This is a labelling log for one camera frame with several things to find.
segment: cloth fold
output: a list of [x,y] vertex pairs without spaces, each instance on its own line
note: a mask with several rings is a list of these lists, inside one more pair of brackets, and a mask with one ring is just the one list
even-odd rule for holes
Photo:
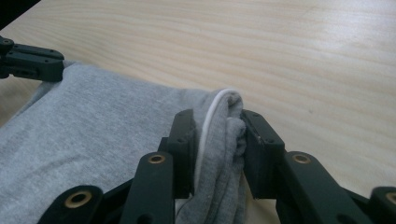
[[243,223],[245,124],[233,90],[169,88],[81,63],[42,83],[0,129],[0,222],[37,223],[67,189],[104,192],[134,177],[158,149],[174,115],[192,108],[199,135],[196,193],[179,201],[177,223]]

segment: wood grain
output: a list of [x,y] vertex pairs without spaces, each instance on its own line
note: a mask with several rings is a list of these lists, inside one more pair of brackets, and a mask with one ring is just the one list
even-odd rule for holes
[[[0,35],[163,85],[235,88],[343,187],[396,186],[394,1],[43,0]],[[273,223],[272,203],[247,206],[247,223]]]

